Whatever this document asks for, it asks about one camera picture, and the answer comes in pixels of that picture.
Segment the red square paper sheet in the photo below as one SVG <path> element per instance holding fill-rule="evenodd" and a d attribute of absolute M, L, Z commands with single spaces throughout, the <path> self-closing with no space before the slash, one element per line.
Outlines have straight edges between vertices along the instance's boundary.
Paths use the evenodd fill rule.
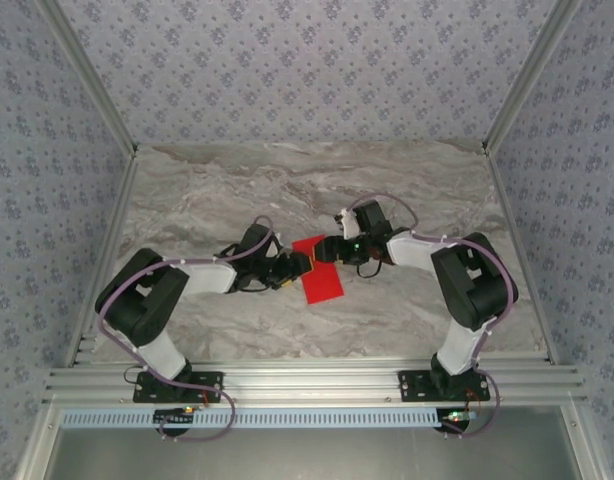
<path fill-rule="evenodd" d="M 315 247 L 324 238 L 324 235 L 318 235 L 292 242 L 293 249 L 306 254 L 312 264 L 312 270 L 301 276 L 308 305 L 333 300 L 344 295 L 337 267 L 333 263 L 323 263 L 316 259 Z"/>

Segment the aluminium cross beam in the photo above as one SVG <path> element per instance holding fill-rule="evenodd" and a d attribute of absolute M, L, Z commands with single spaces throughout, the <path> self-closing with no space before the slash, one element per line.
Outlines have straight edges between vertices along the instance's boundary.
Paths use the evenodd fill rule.
<path fill-rule="evenodd" d="M 197 363 L 220 371 L 224 390 L 243 407 L 387 406 L 401 401 L 397 374 L 423 370 L 423 360 L 396 358 L 261 360 Z M 578 369 L 541 357 L 485 359 L 505 406 L 583 403 L 589 395 Z M 51 371 L 41 395 L 63 406 L 125 406 L 133 397 L 123 364 L 80 364 Z"/>

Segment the small circuit board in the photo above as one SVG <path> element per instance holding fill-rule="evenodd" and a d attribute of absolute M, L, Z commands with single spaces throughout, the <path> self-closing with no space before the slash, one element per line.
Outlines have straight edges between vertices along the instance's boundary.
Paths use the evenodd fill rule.
<path fill-rule="evenodd" d="M 194 410 L 189 407 L 156 409 L 152 415 L 155 426 L 191 425 L 194 420 Z"/>
<path fill-rule="evenodd" d="M 440 421 L 438 430 L 450 434 L 464 433 L 470 423 L 478 418 L 478 412 L 469 409 L 438 409 L 437 414 Z"/>

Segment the aluminium side rail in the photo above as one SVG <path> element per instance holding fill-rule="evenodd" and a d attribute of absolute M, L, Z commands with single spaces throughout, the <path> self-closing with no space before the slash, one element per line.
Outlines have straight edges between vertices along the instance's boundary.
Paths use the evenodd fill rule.
<path fill-rule="evenodd" d="M 112 205 L 107 230 L 101 243 L 101 249 L 95 264 L 93 276 L 84 296 L 83 305 L 78 314 L 75 329 L 66 352 L 64 366 L 67 368 L 73 368 L 78 363 L 81 344 L 83 342 L 87 343 L 90 337 L 92 337 L 93 340 L 96 340 L 97 337 L 98 327 L 96 326 L 97 314 L 95 312 L 95 302 L 107 282 L 113 277 L 113 267 L 121 243 L 128 204 L 137 171 L 135 158 L 136 153 L 131 153 L 123 170 L 123 175 L 115 201 Z"/>
<path fill-rule="evenodd" d="M 555 341 L 553 339 L 553 336 L 551 335 L 548 318 L 543 308 L 536 282 L 532 275 L 531 266 L 529 264 L 526 251 L 524 249 L 520 231 L 518 230 L 516 225 L 511 204 L 506 194 L 503 179 L 498 170 L 498 166 L 494 157 L 488 151 L 485 151 L 485 157 L 487 159 L 488 169 L 499 199 L 499 203 L 501 205 L 501 209 L 503 211 L 508 228 L 510 230 L 511 239 L 514 245 L 516 256 L 523 272 L 523 276 L 527 285 L 527 290 L 531 297 L 533 308 L 541 328 L 541 333 L 546 347 L 546 359 L 552 365 L 560 364 L 560 358 L 557 352 Z"/>

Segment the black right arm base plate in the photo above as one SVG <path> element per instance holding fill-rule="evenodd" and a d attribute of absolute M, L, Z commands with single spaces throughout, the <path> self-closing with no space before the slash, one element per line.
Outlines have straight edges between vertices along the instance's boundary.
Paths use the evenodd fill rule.
<path fill-rule="evenodd" d="M 468 370 L 451 376 L 435 370 L 404 370 L 397 374 L 403 402 L 463 402 L 491 399 L 486 377 Z"/>

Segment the aluminium frame post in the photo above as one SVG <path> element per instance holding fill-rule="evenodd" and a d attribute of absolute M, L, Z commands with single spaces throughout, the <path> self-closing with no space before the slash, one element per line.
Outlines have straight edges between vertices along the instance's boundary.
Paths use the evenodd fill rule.
<path fill-rule="evenodd" d="M 102 78 L 88 58 L 77 32 L 69 22 L 58 0 L 33 1 L 76 71 L 81 84 L 102 116 L 122 153 L 128 158 L 132 158 L 135 154 L 135 143 L 107 92 Z"/>
<path fill-rule="evenodd" d="M 582 2 L 583 0 L 554 0 L 552 9 L 483 138 L 483 150 L 488 157 L 492 158 L 502 145 Z"/>

